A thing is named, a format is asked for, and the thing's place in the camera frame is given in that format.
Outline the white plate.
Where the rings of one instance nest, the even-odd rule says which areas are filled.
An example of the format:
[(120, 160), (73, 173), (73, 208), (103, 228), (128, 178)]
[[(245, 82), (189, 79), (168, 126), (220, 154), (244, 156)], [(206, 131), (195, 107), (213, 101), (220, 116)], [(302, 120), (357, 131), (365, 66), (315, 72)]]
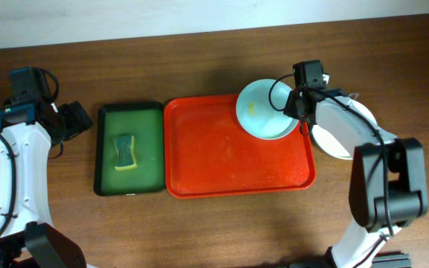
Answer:
[[(374, 122), (375, 124), (377, 123), (375, 116), (362, 103), (351, 98), (349, 100), (349, 105), (358, 109), (360, 114), (368, 118), (370, 121)], [(353, 160), (353, 156), (349, 154), (349, 152), (341, 145), (341, 143), (331, 133), (329, 133), (327, 130), (324, 130), (322, 127), (314, 125), (311, 131), (311, 136), (316, 142), (317, 146), (328, 155), (337, 159)]]

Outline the yellow green scrub sponge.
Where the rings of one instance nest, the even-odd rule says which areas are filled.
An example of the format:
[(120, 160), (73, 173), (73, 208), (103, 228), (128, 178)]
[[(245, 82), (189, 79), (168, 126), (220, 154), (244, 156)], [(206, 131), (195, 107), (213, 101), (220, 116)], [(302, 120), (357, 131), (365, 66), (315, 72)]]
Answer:
[(117, 171), (129, 170), (137, 167), (135, 154), (135, 137), (133, 135), (120, 135), (113, 139)]

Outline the light blue plate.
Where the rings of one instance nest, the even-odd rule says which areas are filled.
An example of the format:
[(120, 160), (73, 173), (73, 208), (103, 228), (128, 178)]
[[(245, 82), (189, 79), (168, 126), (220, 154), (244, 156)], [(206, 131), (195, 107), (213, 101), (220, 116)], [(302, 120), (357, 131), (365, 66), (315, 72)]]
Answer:
[(250, 135), (274, 140), (290, 134), (298, 125), (299, 120), (286, 116), (283, 111), (276, 111), (272, 104), (281, 109), (287, 102), (292, 88), (278, 82), (269, 95), (274, 79), (256, 80), (247, 85), (236, 101), (238, 122)]

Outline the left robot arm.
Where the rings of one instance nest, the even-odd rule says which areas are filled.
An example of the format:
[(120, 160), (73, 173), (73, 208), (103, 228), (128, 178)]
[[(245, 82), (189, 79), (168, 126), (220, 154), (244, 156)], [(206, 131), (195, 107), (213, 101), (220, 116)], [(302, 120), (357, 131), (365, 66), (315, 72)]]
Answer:
[(9, 77), (12, 95), (0, 107), (0, 267), (87, 267), (81, 248), (54, 228), (47, 166), (51, 148), (92, 121), (77, 101), (56, 106), (51, 72), (28, 66)]

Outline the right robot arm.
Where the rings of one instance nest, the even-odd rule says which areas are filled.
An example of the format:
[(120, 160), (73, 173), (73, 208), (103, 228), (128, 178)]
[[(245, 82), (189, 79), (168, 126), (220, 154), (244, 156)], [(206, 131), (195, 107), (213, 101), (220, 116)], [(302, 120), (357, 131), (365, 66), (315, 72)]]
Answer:
[(329, 132), (352, 156), (349, 207), (353, 220), (323, 256), (295, 267), (411, 267), (406, 253), (380, 250), (428, 212), (425, 156), (415, 138), (398, 138), (367, 118), (342, 89), (328, 87), (319, 60), (293, 65), (295, 89), (282, 112)]

